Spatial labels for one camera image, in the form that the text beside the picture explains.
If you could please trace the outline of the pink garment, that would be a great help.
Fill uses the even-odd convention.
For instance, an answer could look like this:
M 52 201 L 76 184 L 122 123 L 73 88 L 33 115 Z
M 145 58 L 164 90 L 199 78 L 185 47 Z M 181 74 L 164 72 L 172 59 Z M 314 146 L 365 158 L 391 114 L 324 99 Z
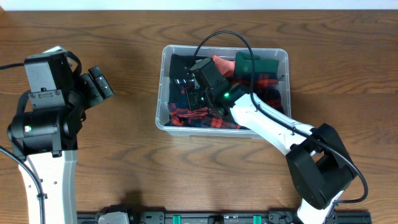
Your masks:
M 222 76 L 232 77 L 234 75 L 235 61 L 225 60 L 216 55 L 212 59 Z

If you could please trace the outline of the black garment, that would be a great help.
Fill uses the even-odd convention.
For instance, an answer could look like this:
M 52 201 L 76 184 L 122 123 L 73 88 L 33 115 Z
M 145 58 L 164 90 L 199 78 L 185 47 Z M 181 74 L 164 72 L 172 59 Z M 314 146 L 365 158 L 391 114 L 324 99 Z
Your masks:
M 193 83 L 190 75 L 192 56 L 172 54 L 169 68 L 169 104 L 177 103 L 182 91 Z

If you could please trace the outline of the green garment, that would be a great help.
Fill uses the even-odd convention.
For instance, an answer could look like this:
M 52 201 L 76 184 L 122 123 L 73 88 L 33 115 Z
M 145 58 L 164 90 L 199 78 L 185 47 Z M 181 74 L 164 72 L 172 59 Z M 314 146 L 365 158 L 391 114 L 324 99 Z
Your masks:
M 275 78 L 279 66 L 278 60 L 261 59 L 258 55 L 254 55 L 255 78 L 259 75 L 268 74 L 271 78 Z M 249 79 L 252 76 L 252 57 L 251 54 L 244 52 L 236 53 L 234 76 L 243 79 Z

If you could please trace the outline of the red plaid flannel garment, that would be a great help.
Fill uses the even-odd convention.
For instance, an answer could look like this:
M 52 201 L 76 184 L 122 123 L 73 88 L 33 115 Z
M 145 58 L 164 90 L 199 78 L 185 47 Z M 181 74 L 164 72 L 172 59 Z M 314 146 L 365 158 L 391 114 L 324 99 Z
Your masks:
M 269 106 L 281 113 L 284 112 L 281 95 L 277 90 L 277 76 L 273 73 L 260 73 L 254 78 L 254 93 Z M 192 82 L 183 83 L 175 80 L 169 85 L 168 109 L 170 112 L 166 126 L 188 127 L 188 128 L 215 128 L 215 129 L 244 129 L 231 119 L 217 117 L 215 113 L 207 108 L 190 111 L 186 89 L 194 86 Z

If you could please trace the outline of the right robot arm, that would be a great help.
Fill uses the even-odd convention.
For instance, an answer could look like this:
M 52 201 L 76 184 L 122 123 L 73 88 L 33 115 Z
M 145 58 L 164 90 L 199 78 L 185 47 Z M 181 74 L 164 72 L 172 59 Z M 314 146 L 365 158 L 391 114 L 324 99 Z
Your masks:
M 231 85 L 211 58 L 190 68 L 196 87 L 188 92 L 189 107 L 209 107 L 219 118 L 254 131 L 287 160 L 302 198 L 297 217 L 302 223 L 325 223 L 334 204 L 357 176 L 348 151 L 334 128 L 314 128 L 291 119 L 264 103 L 249 88 Z

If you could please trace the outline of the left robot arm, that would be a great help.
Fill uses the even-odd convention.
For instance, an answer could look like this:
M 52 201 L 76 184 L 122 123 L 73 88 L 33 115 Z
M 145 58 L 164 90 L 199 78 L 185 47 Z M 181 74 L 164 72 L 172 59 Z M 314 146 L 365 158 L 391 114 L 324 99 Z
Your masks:
M 61 46 L 24 60 L 30 89 L 7 129 L 24 181 L 30 223 L 77 223 L 77 134 L 85 111 L 113 96 L 99 67 L 82 73 Z

